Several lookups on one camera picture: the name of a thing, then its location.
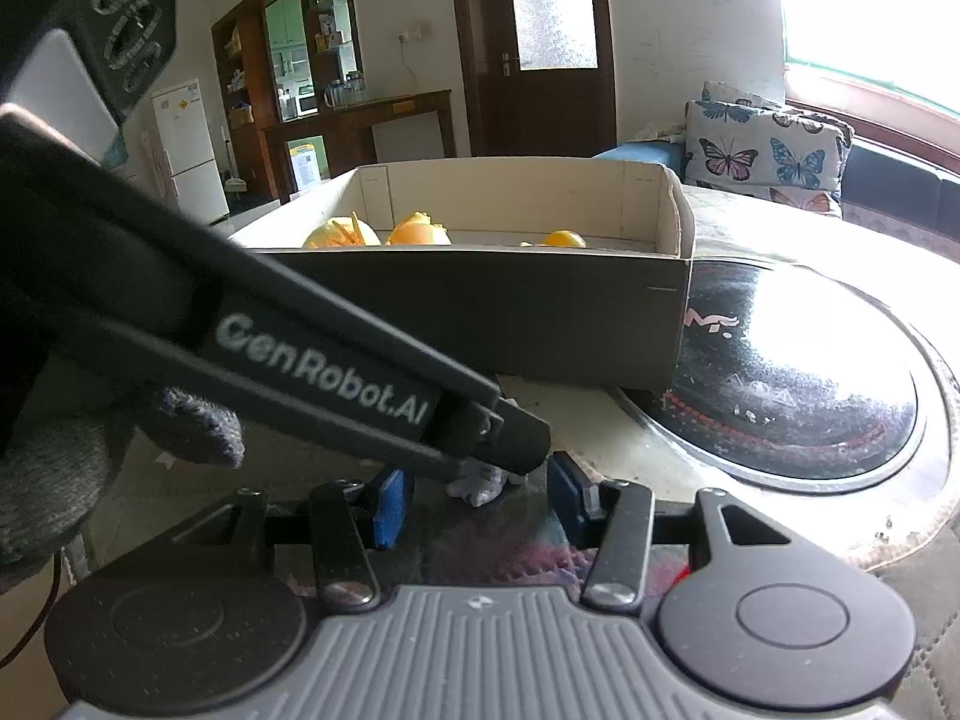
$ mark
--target gray ribbed plate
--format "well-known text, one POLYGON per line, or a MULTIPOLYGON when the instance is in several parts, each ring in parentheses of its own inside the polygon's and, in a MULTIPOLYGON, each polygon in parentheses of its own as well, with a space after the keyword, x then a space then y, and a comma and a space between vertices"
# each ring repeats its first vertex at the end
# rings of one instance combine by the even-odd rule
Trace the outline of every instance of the gray ribbed plate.
MULTIPOLYGON (((373 613, 326 620, 285 675, 196 720, 733 720, 758 714, 700 693, 635 620, 576 607, 561 587, 405 586, 373 613)), ((847 716, 896 719, 882 704, 847 716)), ((77 704, 64 720, 117 717, 77 704)))

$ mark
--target round black glass plate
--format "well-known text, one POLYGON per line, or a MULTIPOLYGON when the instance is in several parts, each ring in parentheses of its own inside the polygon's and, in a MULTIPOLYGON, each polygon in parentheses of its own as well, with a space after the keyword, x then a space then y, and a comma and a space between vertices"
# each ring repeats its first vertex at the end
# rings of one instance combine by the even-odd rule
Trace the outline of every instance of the round black glass plate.
POLYGON ((917 391, 906 343, 886 314, 823 276, 695 261, 672 388, 627 396, 736 466, 848 479, 910 439, 917 391))

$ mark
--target pink butterfly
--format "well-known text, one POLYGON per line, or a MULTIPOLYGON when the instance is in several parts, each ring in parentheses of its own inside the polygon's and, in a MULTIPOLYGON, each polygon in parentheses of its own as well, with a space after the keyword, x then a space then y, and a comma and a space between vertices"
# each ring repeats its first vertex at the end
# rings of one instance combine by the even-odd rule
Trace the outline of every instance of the pink butterfly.
POLYGON ((797 200, 793 199, 793 197, 786 196, 782 191, 770 187, 770 199, 782 205, 799 208, 801 211, 813 211, 815 214, 828 214, 830 210, 832 210, 830 208, 830 197, 825 191, 818 191, 818 193, 813 194, 813 196, 797 200))
POLYGON ((700 148, 704 150, 704 157, 707 157, 707 170, 714 175, 729 172, 734 181, 746 181, 750 178, 750 168, 754 165, 757 154, 760 154, 755 148, 746 148, 736 154, 723 153, 706 138, 700 138, 700 148))

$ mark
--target windowsill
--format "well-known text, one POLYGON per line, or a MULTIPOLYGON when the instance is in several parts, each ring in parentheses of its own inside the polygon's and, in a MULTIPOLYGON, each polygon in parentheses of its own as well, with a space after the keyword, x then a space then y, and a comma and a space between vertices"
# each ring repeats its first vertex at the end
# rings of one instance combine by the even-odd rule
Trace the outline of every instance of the windowsill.
POLYGON ((923 100, 803 65, 787 65, 786 97, 846 119, 856 134, 960 172, 960 117, 923 100))

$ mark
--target refrigerator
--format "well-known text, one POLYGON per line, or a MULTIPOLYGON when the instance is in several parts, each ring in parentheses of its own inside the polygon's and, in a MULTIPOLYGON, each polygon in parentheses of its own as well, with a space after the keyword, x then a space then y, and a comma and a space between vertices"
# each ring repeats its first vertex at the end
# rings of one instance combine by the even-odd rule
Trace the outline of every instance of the refrigerator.
POLYGON ((151 95, 167 196, 181 213, 203 224, 229 213, 227 196, 213 158, 200 84, 189 81, 151 95))

